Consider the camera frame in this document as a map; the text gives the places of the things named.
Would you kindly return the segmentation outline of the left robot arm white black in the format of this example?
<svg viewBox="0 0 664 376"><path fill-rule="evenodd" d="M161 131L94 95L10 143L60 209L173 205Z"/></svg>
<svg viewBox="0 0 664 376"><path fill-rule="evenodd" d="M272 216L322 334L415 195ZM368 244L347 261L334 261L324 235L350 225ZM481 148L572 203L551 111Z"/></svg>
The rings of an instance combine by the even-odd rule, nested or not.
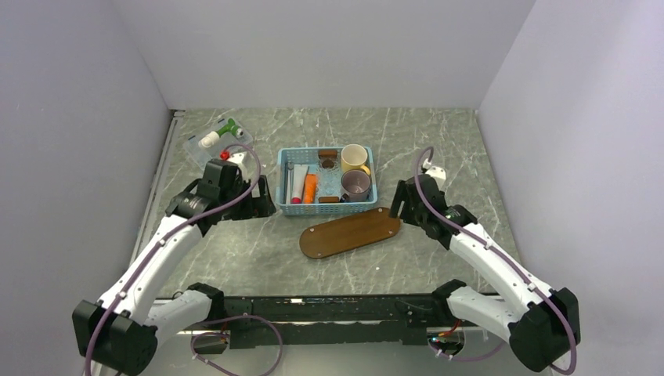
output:
<svg viewBox="0 0 664 376"><path fill-rule="evenodd" d="M213 329L228 316L219 289L190 285L177 299L154 306L159 291L183 257L217 223L265 218L275 205L267 178L243 176L239 164L210 160L199 179L171 199L157 232L128 270L96 301L72 313L84 372L92 363L124 375L141 374L165 341L193 325Z"/></svg>

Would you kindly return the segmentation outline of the purple grey mug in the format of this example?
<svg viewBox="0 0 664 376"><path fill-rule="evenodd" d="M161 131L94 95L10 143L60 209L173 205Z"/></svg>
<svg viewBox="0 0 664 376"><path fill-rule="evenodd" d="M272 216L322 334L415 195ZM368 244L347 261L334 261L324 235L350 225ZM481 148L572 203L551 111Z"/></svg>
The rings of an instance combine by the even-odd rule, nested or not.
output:
<svg viewBox="0 0 664 376"><path fill-rule="evenodd" d="M347 171L341 177L341 201L364 202L369 197L370 188L370 176L364 171Z"/></svg>

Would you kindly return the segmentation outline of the light blue plastic basket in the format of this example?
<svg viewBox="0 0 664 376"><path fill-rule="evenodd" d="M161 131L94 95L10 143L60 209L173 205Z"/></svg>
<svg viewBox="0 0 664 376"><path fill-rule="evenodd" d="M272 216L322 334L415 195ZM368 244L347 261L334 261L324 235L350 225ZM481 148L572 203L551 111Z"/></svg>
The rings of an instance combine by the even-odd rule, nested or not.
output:
<svg viewBox="0 0 664 376"><path fill-rule="evenodd" d="M320 150L337 150L341 152L340 146L320 146L320 147L289 147L283 148L277 154L276 166L279 169L277 178L275 202L277 206L286 216L297 215L351 215L358 212L364 212L374 208L378 202L379 194L376 184L376 179L371 176L371 188L369 197L364 202L342 202L332 204L319 204L318 203L318 189L316 188L316 198L313 204L281 204L281 176L284 162L293 162L294 165L308 165L309 174L317 175L319 171L319 158L318 152ZM341 170L340 154L338 154L338 182L341 187L341 177L343 172Z"/></svg>

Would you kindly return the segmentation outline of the yellow mug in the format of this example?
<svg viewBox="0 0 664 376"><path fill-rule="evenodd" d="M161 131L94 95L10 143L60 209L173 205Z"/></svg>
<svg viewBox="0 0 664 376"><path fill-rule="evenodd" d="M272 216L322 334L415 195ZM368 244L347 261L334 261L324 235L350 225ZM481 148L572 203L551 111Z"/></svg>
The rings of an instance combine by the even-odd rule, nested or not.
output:
<svg viewBox="0 0 664 376"><path fill-rule="evenodd" d="M345 146L340 152L340 160L343 173L358 170L371 175L371 170L367 165L369 153L364 146L359 144Z"/></svg>

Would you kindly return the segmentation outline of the clear acrylic holder wooden base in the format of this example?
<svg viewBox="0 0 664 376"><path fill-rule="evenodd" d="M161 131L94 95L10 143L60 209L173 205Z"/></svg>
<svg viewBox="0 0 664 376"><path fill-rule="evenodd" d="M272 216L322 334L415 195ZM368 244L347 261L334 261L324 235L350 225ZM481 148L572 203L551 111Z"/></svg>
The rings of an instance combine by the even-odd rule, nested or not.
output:
<svg viewBox="0 0 664 376"><path fill-rule="evenodd" d="M327 149L318 152L318 203L332 204L341 201L341 187L338 182L338 151Z"/></svg>

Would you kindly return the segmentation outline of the brown oval wooden tray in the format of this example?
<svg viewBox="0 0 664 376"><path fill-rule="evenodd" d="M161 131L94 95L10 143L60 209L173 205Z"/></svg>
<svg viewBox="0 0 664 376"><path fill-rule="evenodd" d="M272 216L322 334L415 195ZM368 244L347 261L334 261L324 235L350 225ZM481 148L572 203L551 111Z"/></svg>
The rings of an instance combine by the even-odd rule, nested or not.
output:
<svg viewBox="0 0 664 376"><path fill-rule="evenodd" d="M387 208L348 215L306 229L299 238L300 251L311 259L324 259L395 236L401 220Z"/></svg>

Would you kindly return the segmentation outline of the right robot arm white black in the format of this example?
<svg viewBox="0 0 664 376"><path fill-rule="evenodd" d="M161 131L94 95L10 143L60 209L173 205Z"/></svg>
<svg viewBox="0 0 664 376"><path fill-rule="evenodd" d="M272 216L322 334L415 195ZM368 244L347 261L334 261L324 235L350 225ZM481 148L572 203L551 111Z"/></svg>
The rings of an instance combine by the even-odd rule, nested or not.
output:
<svg viewBox="0 0 664 376"><path fill-rule="evenodd" d="M499 246L465 207L448 205L429 175L399 181L390 217L421 228L461 257L494 288L490 298L459 280L434 291L431 314L441 325L456 319L482 327L506 342L534 372L550 367L570 375L580 343L579 301L568 289L553 289Z"/></svg>

